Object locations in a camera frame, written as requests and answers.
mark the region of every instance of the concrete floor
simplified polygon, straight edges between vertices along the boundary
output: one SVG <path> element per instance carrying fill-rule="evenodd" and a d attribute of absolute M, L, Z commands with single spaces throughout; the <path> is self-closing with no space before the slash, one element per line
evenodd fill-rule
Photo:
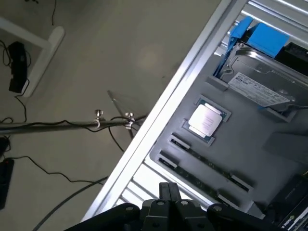
<path fill-rule="evenodd" d="M 47 38 L 54 0 L 2 0 L 0 15 Z M 58 1 L 55 24 L 66 36 L 32 97 L 23 99 L 29 122 L 87 121 L 94 110 L 117 116 L 107 90 L 128 108 L 149 112 L 218 2 L 210 0 L 66 0 Z M 18 40 L 6 32 L 7 44 Z M 35 61 L 39 49 L 24 42 Z M 21 105 L 8 92 L 10 70 L 0 67 L 0 118 L 23 120 Z M 123 147 L 124 128 L 114 128 Z M 122 153 L 109 133 L 86 130 L 14 135 L 7 157 L 28 155 L 48 171 L 73 180 L 96 180 L 111 173 Z M 27 231 L 60 201 L 85 186 L 49 176 L 26 159 L 16 160 L 0 229 Z M 101 189 L 94 186 L 59 209 L 42 231 L 61 231 L 78 223 Z"/>

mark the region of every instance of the hard drive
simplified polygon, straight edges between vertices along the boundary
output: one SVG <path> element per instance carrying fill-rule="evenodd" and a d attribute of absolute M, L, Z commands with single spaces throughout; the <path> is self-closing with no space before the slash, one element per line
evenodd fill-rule
<path fill-rule="evenodd" d="M 241 42 L 217 77 L 261 107 L 283 112 L 308 106 L 307 76 Z"/>

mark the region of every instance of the metal rod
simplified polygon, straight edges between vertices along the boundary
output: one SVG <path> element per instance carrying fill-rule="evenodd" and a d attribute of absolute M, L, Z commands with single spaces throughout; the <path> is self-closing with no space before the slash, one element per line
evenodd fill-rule
<path fill-rule="evenodd" d="M 108 125 L 125 125 L 127 121 L 100 121 L 100 127 L 103 128 Z M 33 132 L 47 132 L 47 131 L 64 131 L 91 128 L 95 131 L 98 126 L 97 122 L 63 122 L 61 124 L 53 125 L 52 123 L 41 123 L 31 125 L 33 123 L 12 123 L 12 124 L 0 124 L 0 135 L 12 135 L 12 134 L 24 134 Z"/>

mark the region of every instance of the hard drive label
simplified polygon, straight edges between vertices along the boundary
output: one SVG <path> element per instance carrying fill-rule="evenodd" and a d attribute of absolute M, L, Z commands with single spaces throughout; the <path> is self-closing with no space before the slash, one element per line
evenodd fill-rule
<path fill-rule="evenodd" d="M 231 89 L 251 99 L 262 107 L 269 107 L 290 101 L 240 72 L 237 73 L 228 84 Z"/>

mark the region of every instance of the gray floor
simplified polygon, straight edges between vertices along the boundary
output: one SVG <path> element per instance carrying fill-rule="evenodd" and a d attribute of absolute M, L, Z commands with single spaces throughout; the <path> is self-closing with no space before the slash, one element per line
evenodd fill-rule
<path fill-rule="evenodd" d="M 2 0 L 0 15 L 47 38 L 53 4 Z M 65 28 L 66 36 L 32 97 L 23 99 L 28 121 L 93 120 L 97 108 L 111 118 L 118 114 L 107 90 L 139 114 L 149 112 L 216 5 L 210 0 L 58 1 L 55 24 Z M 17 40 L 4 31 L 0 39 L 7 44 Z M 39 49 L 25 45 L 34 62 Z M 0 118 L 22 121 L 22 107 L 7 91 L 10 70 L 1 65 L 0 72 Z M 127 132 L 113 131 L 127 147 Z M 11 142 L 7 157 L 28 155 L 48 171 L 61 171 L 74 180 L 109 175 L 122 155 L 105 131 L 15 135 Z M 17 160 L 7 205 L 0 211 L 0 229 L 32 230 L 83 186 L 46 175 L 26 159 Z M 40 230 L 63 230 L 78 223 L 100 189 L 94 186 L 71 200 Z"/>

